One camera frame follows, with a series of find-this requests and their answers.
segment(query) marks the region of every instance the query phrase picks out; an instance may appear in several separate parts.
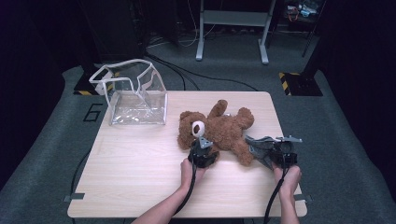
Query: black cable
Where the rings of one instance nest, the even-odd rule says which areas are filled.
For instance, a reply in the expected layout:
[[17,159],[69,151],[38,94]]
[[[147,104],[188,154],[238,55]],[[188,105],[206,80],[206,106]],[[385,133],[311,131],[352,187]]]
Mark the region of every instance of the black cable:
[[194,87],[195,87],[198,91],[200,90],[200,88],[198,87],[198,85],[197,85],[190,77],[186,76],[186,75],[183,74],[181,71],[179,71],[178,68],[177,68],[174,64],[169,63],[169,62],[166,62],[166,61],[164,61],[164,60],[158,58],[157,56],[154,56],[154,55],[149,54],[149,53],[147,53],[147,52],[145,53],[145,56],[149,57],[150,59],[154,60],[154,61],[157,62],[157,63],[161,63],[161,64],[163,64],[163,65],[169,67],[169,68],[172,69],[174,72],[176,72],[178,75],[180,75],[181,78],[182,78],[182,80],[183,80],[184,91],[186,90],[186,83],[185,83],[185,81],[184,81],[184,78],[186,78],[190,83],[192,83],[192,85],[194,85]]
[[185,68],[179,67],[179,66],[177,66],[177,65],[175,65],[175,64],[173,64],[173,63],[169,63],[169,62],[167,62],[167,61],[164,61],[164,60],[158,58],[157,56],[154,56],[154,55],[152,55],[152,54],[150,54],[150,53],[148,53],[148,52],[146,52],[145,55],[146,55],[147,57],[149,57],[150,59],[156,61],[156,62],[163,63],[163,64],[165,64],[165,65],[167,65],[167,66],[171,66],[171,67],[172,67],[172,68],[171,68],[172,70],[174,70],[174,69],[180,69],[180,70],[185,71],[185,72],[187,72],[187,73],[190,73],[190,74],[192,74],[192,75],[195,75],[195,76],[198,76],[198,77],[204,77],[204,78],[208,78],[208,79],[212,79],[212,80],[231,81],[231,82],[235,82],[235,83],[242,84],[242,85],[245,85],[245,86],[247,86],[247,87],[250,87],[250,88],[253,89],[254,91],[258,91],[256,88],[254,88],[254,87],[248,85],[248,84],[245,83],[245,82],[241,82],[241,81],[237,81],[237,80],[233,80],[233,79],[228,79],[228,78],[206,77],[206,76],[203,76],[203,75],[200,75],[200,74],[193,73],[192,71],[189,71],[189,70],[187,70],[187,69],[185,69]]
[[289,168],[286,170],[286,160],[285,160],[285,155],[282,153],[282,177],[279,179],[279,181],[276,184],[276,187],[274,189],[273,194],[271,195],[270,201],[267,204],[267,209],[265,210],[265,216],[264,216],[264,224],[267,224],[270,221],[270,210],[271,210],[271,206],[272,203],[274,202],[275,196],[277,195],[277,193],[280,190],[280,187],[282,187],[283,181],[285,180],[285,176],[289,171]]
[[[81,161],[79,161],[78,166],[76,167],[76,170],[73,174],[73,179],[72,179],[72,183],[70,185],[70,196],[72,196],[72,194],[74,193],[74,185],[75,185],[75,181],[76,181],[76,176],[79,170],[79,167],[81,166],[81,164],[85,161],[85,159],[88,157],[88,155],[91,153],[91,148],[90,150],[88,150],[87,153],[85,153],[84,157],[81,159]],[[72,218],[72,222],[73,224],[76,224],[76,220],[74,218]]]
[[191,178],[189,192],[187,193],[187,195],[184,198],[184,200],[181,203],[181,205],[177,208],[177,210],[174,213],[174,215],[176,215],[178,212],[180,212],[180,210],[184,207],[184,205],[186,205],[187,201],[189,200],[189,198],[190,198],[190,196],[192,194],[192,189],[194,188],[194,184],[195,184],[195,174],[197,172],[197,166],[194,164],[194,159],[191,160],[191,165],[192,165],[192,178]]

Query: clear plastic bag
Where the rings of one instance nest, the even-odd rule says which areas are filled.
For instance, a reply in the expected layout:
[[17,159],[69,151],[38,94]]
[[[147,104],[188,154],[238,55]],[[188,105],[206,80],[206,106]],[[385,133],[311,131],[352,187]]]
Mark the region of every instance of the clear plastic bag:
[[102,66],[90,78],[106,96],[109,124],[165,124],[167,91],[151,62],[131,60]]

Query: yellow black tape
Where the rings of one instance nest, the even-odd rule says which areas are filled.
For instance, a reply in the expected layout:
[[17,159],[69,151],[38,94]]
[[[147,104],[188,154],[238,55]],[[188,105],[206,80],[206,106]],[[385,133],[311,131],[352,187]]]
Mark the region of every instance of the yellow black tape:
[[98,95],[96,91],[74,91],[75,95]]
[[300,74],[299,73],[279,73],[283,91],[285,92],[286,95],[291,95],[290,85],[289,85],[288,81],[286,80],[286,74],[294,75],[294,76],[299,76]]

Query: wooden table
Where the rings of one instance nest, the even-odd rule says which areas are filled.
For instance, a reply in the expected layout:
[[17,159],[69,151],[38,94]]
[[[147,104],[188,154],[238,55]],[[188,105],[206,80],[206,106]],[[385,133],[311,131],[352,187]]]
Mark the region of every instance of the wooden table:
[[[247,135],[283,136],[267,92],[169,91],[165,125],[109,126],[107,110],[76,189],[84,198],[70,203],[68,215],[138,217],[173,193],[189,154],[177,145],[179,115],[186,110],[207,115],[219,99],[228,101],[231,115],[242,106],[251,110],[255,122]],[[275,186],[272,171],[258,161],[245,167],[222,151],[175,217],[263,217]],[[307,212],[304,201],[296,202],[296,209],[300,217]],[[280,217],[278,197],[270,216]]]

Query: brown teddy bear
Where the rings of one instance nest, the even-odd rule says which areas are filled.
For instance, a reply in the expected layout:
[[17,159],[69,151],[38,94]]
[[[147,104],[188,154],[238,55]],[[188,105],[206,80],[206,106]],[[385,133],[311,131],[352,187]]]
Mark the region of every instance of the brown teddy bear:
[[231,150],[241,164],[249,166],[254,157],[249,152],[243,131],[253,125],[254,117],[245,107],[240,108],[235,116],[226,116],[224,112],[227,104],[227,101],[219,100],[207,118],[200,112],[182,112],[178,128],[178,145],[188,149],[197,137],[202,136],[213,142],[209,154]]

